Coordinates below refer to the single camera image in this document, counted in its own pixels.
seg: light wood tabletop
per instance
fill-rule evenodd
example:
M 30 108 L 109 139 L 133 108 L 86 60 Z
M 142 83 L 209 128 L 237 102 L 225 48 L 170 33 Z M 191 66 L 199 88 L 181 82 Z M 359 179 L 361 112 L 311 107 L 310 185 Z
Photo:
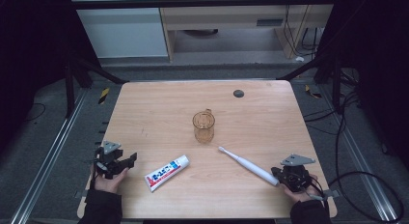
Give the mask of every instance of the light wood tabletop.
M 233 95 L 241 90 L 244 97 Z M 211 109 L 214 138 L 199 143 L 193 116 Z M 123 158 L 138 153 L 121 184 L 123 217 L 286 218 L 292 203 L 280 187 L 218 150 L 244 157 L 267 172 L 291 154 L 307 164 L 323 189 L 327 181 L 300 108 L 287 81 L 167 81 L 123 85 L 104 140 L 121 143 Z M 190 165 L 150 192 L 144 176 L 186 155 Z M 78 216 L 84 212 L 84 198 Z M 337 214 L 329 199 L 331 216 Z

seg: white toothpaste tube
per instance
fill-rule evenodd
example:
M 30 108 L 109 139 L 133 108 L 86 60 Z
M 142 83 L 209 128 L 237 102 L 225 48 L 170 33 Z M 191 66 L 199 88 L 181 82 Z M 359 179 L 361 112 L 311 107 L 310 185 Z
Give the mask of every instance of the white toothpaste tube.
M 187 159 L 186 155 L 183 155 L 171 161 L 169 164 L 145 175 L 145 182 L 150 188 L 150 192 L 153 192 L 160 184 L 180 172 L 187 165 L 189 165 L 189 159 Z

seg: glass cup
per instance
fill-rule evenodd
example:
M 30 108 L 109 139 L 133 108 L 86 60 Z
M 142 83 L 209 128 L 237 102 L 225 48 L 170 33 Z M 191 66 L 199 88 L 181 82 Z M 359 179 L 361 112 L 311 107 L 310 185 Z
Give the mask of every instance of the glass cup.
M 214 116 L 210 109 L 197 113 L 193 117 L 193 126 L 195 127 L 195 137 L 199 143 L 210 142 L 214 136 Z

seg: white wall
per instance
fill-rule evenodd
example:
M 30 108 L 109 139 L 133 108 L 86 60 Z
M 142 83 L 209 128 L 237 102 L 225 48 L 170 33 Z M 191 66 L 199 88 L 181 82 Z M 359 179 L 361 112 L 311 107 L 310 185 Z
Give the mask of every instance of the white wall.
M 78 14 L 98 58 L 168 56 L 158 9 L 84 10 Z

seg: toothpaste label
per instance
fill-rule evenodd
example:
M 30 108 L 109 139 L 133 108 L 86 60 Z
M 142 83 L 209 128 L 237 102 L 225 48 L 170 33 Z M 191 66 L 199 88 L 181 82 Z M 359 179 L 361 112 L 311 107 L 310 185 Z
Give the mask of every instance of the toothpaste label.
M 147 177 L 147 180 L 150 183 L 150 187 L 153 187 L 157 183 L 165 180 L 170 175 L 172 175 L 177 169 L 180 168 L 180 165 L 177 165 L 174 161 L 170 162 L 169 164 L 170 165 L 166 165 L 161 170 L 151 175 L 151 177 Z

